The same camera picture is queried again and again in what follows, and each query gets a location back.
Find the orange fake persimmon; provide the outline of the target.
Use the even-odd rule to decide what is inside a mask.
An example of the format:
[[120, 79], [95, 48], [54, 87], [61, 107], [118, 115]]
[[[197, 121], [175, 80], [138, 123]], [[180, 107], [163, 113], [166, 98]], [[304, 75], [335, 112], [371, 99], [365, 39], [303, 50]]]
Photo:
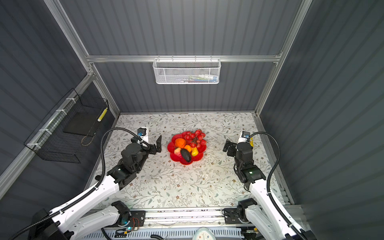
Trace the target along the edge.
[[184, 149], [187, 145], [187, 141], [183, 138], [177, 138], [174, 142], [176, 148]]

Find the dark fake avocado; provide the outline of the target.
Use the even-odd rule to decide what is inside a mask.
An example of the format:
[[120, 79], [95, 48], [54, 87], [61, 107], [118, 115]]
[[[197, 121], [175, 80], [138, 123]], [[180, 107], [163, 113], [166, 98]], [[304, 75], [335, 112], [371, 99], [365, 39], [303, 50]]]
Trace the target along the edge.
[[181, 150], [182, 158], [187, 162], [190, 163], [192, 161], [192, 155], [189, 153], [186, 149]]

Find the small orange fake tangerine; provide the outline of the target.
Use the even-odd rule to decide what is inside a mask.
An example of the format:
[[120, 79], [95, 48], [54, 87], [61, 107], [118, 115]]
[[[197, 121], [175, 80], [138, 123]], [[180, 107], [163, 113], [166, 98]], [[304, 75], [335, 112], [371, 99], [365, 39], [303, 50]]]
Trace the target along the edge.
[[193, 150], [190, 145], [185, 145], [184, 149], [186, 149], [189, 153]]

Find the red fake grape bunch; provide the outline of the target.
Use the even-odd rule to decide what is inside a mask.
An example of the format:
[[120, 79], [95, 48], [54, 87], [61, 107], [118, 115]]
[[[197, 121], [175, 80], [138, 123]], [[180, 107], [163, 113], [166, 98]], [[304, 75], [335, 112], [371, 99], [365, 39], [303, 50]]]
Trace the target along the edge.
[[205, 139], [206, 134], [201, 130], [197, 129], [194, 132], [183, 132], [182, 138], [186, 141], [187, 145], [192, 148], [201, 148], [202, 146], [207, 145], [207, 141]]

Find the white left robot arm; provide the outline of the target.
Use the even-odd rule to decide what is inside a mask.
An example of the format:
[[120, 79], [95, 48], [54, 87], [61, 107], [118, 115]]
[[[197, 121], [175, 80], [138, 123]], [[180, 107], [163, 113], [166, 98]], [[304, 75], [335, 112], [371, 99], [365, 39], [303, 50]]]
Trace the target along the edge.
[[162, 139], [145, 150], [138, 142], [130, 143], [123, 151], [118, 165], [100, 178], [94, 186], [50, 212], [41, 210], [33, 217], [29, 240], [78, 240], [104, 227], [118, 225], [132, 229], [140, 222], [122, 202], [88, 215], [102, 200], [129, 185], [143, 168], [149, 155], [162, 151]]

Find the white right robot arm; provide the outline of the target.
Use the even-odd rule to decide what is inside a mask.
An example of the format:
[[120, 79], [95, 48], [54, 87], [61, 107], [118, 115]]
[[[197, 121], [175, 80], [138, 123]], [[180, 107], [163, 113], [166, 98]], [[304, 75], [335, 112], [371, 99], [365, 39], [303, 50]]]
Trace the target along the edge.
[[244, 138], [238, 143], [226, 140], [223, 151], [234, 157], [234, 171], [251, 197], [238, 202], [237, 208], [223, 209], [226, 224], [236, 221], [252, 224], [265, 240], [315, 240], [288, 213], [268, 185], [268, 178], [254, 165], [253, 147]]

